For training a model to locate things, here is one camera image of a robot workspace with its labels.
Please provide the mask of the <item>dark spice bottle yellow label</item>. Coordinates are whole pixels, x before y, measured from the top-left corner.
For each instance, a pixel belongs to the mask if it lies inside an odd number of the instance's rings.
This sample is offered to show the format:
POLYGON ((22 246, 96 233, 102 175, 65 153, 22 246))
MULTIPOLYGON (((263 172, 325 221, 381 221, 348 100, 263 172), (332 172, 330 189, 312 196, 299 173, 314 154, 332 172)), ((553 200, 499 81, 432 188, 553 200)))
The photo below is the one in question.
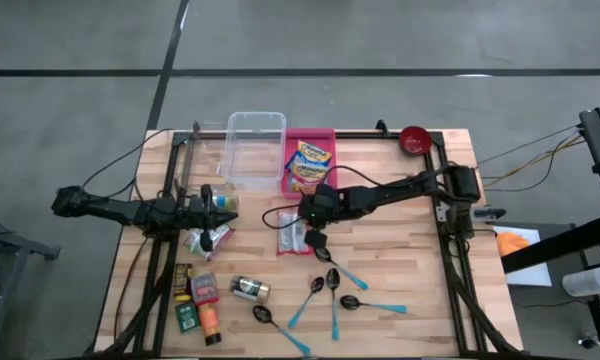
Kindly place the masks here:
POLYGON ((173 294, 176 302, 188 302, 192 299, 191 277, 193 265, 177 263, 174 269, 173 294))

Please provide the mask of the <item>clear plastic storage bin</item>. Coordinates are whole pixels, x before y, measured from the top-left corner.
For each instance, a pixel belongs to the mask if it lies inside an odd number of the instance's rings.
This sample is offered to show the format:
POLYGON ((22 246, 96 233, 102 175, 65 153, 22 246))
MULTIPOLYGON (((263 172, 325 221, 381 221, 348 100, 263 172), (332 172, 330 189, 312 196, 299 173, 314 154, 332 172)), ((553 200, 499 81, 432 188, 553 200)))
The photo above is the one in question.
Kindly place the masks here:
POLYGON ((229 187, 279 192, 286 125, 286 117, 279 112, 235 112, 229 117, 219 165, 229 187))

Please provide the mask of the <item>yellow light-blue ramen pack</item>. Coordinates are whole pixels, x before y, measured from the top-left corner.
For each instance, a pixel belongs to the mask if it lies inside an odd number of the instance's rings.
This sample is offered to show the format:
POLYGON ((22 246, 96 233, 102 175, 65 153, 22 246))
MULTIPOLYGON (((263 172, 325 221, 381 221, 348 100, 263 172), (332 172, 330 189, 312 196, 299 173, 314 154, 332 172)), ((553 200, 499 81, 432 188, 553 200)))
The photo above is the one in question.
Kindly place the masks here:
POLYGON ((286 169, 289 171, 287 188, 292 193, 313 192, 329 170, 326 165, 310 161, 299 152, 291 157, 286 169))

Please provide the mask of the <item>white plastic bottle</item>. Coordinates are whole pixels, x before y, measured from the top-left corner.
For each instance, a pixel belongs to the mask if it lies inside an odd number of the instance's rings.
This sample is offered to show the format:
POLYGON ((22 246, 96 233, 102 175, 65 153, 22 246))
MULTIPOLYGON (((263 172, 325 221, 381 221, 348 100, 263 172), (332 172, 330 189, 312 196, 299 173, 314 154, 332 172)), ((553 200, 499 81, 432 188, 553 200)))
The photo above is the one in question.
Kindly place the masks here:
POLYGON ((572 297, 600 295, 600 267, 565 275, 562 287, 572 297))

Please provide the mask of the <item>yellow dark-blue ramen pack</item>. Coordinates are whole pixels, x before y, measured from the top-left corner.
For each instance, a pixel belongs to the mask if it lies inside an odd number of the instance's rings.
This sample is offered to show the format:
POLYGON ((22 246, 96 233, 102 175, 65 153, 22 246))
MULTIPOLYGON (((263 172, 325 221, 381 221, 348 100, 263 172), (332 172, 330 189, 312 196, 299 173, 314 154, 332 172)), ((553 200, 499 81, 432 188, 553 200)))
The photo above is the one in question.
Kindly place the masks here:
POLYGON ((331 152, 305 141, 297 143, 297 155, 303 162, 320 166, 327 166, 332 159, 331 152))

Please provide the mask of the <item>orange object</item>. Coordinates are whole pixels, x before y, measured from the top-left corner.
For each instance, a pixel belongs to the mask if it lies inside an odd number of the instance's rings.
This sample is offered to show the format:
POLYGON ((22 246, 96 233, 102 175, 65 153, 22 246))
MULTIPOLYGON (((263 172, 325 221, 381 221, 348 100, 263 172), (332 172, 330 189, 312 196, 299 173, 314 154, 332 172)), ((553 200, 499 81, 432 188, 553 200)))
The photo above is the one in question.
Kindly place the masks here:
POLYGON ((522 250, 530 245, 529 241, 523 236, 511 232, 498 233, 496 240, 501 257, 522 250))

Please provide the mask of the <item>red spice tin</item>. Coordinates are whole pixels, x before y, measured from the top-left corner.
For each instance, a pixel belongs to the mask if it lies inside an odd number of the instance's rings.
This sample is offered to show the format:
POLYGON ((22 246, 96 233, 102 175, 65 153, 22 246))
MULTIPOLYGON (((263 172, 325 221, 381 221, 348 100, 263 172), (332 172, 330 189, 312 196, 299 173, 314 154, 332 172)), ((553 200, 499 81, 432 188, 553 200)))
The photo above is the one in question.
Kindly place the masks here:
POLYGON ((212 273, 192 277, 190 284, 192 299, 196 306, 219 301, 216 279, 212 273))

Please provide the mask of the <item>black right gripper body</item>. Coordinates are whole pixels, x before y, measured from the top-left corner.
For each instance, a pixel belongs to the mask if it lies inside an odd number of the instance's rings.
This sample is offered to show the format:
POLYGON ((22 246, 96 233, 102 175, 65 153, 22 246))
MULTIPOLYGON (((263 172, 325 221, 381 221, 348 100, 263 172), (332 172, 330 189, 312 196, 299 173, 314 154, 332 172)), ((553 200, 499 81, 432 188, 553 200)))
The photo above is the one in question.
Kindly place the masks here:
POLYGON ((313 194, 302 196, 298 215, 309 227, 320 230, 335 221, 338 209, 337 192, 329 185, 319 184, 313 194))

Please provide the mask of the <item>black slanted beam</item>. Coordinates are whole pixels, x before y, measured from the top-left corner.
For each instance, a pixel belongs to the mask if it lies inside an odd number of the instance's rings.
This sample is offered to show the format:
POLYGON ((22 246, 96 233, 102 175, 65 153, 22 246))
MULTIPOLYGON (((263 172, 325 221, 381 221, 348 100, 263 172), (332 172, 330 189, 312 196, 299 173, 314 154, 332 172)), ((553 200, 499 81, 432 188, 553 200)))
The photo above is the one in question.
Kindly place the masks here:
POLYGON ((506 274, 600 245, 600 218, 501 258, 506 274))

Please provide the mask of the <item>red Maruchan ramen pack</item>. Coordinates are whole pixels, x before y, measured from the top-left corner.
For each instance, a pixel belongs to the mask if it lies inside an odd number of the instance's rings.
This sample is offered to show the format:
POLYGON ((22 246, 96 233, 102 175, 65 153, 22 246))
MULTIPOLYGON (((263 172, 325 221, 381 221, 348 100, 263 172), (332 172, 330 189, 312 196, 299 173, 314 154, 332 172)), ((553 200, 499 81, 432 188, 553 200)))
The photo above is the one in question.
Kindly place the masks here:
POLYGON ((311 255, 313 249, 304 241, 306 227, 301 217, 297 213, 279 211, 277 219, 279 229, 276 254, 311 255))

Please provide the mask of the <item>lime chili ramen pack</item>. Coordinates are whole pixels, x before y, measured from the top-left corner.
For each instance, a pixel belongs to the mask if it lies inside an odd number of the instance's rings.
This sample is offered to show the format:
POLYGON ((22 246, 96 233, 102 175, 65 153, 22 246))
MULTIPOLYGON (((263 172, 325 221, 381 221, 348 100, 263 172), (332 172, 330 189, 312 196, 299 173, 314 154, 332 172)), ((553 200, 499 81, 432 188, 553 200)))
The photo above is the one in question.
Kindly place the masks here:
POLYGON ((192 254, 203 257, 206 261, 211 261, 219 252, 227 240, 231 237, 234 230, 228 225, 221 225, 209 232, 212 241, 212 250, 205 251, 201 246, 201 229, 194 229, 189 238, 184 242, 185 248, 192 254))

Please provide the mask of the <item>pink plastic tray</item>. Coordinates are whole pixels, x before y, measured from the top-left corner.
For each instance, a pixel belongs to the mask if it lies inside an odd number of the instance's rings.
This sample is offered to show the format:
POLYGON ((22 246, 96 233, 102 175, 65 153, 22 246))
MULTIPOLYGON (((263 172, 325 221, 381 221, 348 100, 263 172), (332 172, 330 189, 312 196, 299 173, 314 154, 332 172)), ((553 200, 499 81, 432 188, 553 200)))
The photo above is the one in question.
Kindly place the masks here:
MULTIPOLYGON (((285 137, 285 154, 283 157, 283 176, 281 179, 281 192, 287 199, 300 199, 303 194, 306 193, 292 193, 288 191, 287 181, 289 177, 289 171, 286 169, 286 164, 289 162, 291 157, 297 152, 297 143, 299 141, 305 141, 316 145, 326 151, 332 153, 332 159, 327 167, 331 167, 337 164, 336 154, 336 133, 332 128, 292 128, 286 132, 285 137)), ((335 172, 326 174, 324 177, 325 184, 337 185, 337 175, 335 172)))

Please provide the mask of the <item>white paper sheet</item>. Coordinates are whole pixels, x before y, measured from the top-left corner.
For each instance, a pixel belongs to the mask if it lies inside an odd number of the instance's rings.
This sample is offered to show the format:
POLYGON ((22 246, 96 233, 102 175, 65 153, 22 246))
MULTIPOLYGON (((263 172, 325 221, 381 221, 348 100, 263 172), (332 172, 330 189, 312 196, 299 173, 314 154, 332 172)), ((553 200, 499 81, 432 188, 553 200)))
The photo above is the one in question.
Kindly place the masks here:
MULTIPOLYGON (((501 232, 511 232, 521 235, 529 241, 530 245, 540 242, 540 234, 538 230, 506 226, 495 226, 494 230, 497 234, 501 232)), ((506 275, 506 281, 509 285, 544 287, 552 286, 551 277, 549 275, 548 266, 546 263, 541 263, 522 270, 508 273, 506 275)))

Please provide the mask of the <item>small clear acrylic container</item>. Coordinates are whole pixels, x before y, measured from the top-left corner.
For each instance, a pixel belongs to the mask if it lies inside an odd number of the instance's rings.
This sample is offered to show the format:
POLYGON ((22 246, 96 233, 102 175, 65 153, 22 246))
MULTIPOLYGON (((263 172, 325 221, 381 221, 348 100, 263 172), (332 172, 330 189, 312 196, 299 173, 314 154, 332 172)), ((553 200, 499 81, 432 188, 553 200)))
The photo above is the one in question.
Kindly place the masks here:
POLYGON ((228 181, 221 174, 224 147, 224 140, 190 139, 185 142, 179 181, 187 194, 198 194, 204 184, 209 184, 214 192, 228 187, 228 181))

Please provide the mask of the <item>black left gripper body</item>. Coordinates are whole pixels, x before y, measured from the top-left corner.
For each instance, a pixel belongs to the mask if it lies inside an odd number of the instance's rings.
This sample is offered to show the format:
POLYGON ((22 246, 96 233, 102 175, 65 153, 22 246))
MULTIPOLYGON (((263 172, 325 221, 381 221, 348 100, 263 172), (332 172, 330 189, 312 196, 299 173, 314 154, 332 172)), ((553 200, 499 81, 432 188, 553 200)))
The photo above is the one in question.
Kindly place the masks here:
POLYGON ((212 201, 213 193, 209 184, 201 186, 200 195, 191 195, 188 197, 188 208, 185 210, 185 216, 194 227, 200 228, 200 245, 205 252, 213 250, 210 231, 214 225, 212 211, 214 204, 212 201))

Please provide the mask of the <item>red and black bowl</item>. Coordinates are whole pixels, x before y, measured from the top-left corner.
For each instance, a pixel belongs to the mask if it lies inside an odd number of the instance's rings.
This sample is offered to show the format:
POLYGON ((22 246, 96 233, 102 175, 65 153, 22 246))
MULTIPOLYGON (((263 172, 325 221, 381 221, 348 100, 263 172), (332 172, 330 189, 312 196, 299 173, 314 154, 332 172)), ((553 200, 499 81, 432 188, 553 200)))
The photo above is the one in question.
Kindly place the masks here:
POLYGON ((408 126, 399 134, 399 147, 406 155, 424 155, 430 151, 431 146, 431 135, 422 127, 408 126))

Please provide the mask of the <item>green spice tin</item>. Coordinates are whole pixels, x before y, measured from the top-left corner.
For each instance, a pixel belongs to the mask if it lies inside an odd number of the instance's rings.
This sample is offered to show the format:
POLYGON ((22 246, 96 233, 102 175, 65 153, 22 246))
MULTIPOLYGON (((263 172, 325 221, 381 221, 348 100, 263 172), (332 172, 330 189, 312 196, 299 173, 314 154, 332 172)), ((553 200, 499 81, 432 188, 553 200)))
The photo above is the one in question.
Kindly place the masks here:
POLYGON ((192 301, 180 303, 175 307, 176 320, 181 334, 200 326, 197 308, 192 301))

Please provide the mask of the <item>orange spice bottle black cap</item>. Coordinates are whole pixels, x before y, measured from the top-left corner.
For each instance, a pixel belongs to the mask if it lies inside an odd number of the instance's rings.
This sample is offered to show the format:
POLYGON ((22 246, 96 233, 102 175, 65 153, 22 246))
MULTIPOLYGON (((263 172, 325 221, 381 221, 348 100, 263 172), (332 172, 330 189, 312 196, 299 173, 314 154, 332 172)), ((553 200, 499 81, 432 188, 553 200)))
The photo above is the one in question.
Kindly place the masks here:
POLYGON ((200 326, 207 346, 222 341, 217 311, 213 303, 202 304, 197 308, 200 326))

